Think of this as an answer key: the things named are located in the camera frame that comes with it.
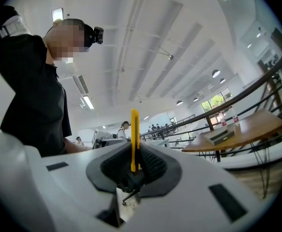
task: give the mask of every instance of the black shirt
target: black shirt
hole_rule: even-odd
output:
[[[15,91],[1,130],[36,147],[42,157],[64,153],[63,139],[72,135],[66,93],[56,67],[45,63],[46,53],[40,36],[0,39],[0,73]]]

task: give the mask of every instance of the window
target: window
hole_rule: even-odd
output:
[[[232,99],[232,93],[230,92],[229,88],[225,88],[222,92],[219,92],[218,94],[214,95],[212,98],[208,99],[207,101],[201,103],[201,106],[204,110],[204,112],[208,112],[215,107],[220,106],[221,104],[227,102],[228,100]],[[228,108],[224,109],[222,113],[226,113],[228,111]],[[212,123],[215,121],[215,123],[218,123],[218,114],[211,116],[211,120],[213,119]]]

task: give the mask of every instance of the table leg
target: table leg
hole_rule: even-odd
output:
[[[219,152],[219,150],[216,150],[215,153],[216,153],[216,157],[217,157],[217,162],[220,162],[220,152]]]

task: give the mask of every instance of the person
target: person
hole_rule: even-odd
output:
[[[121,124],[121,127],[120,127],[120,129],[118,130],[118,132],[117,132],[117,138],[127,138],[126,133],[125,133],[125,130],[127,130],[130,125],[131,125],[131,124],[129,124],[128,121],[124,121],[124,122]]]
[[[77,137],[76,141],[77,141],[77,143],[76,143],[77,145],[85,146],[84,143],[82,142],[82,139],[80,137]]]
[[[0,74],[15,92],[0,129],[42,157],[89,149],[66,138],[72,135],[67,97],[54,61],[86,51],[92,34],[79,19],[58,19],[42,38],[30,34],[13,7],[0,9]]]

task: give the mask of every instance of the wooden floor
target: wooden floor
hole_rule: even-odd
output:
[[[239,181],[247,185],[261,200],[264,196],[262,178],[260,170],[263,173],[264,184],[266,184],[267,171],[264,168],[230,171]],[[267,189],[267,196],[277,194],[282,187],[282,161],[269,167],[269,182]]]

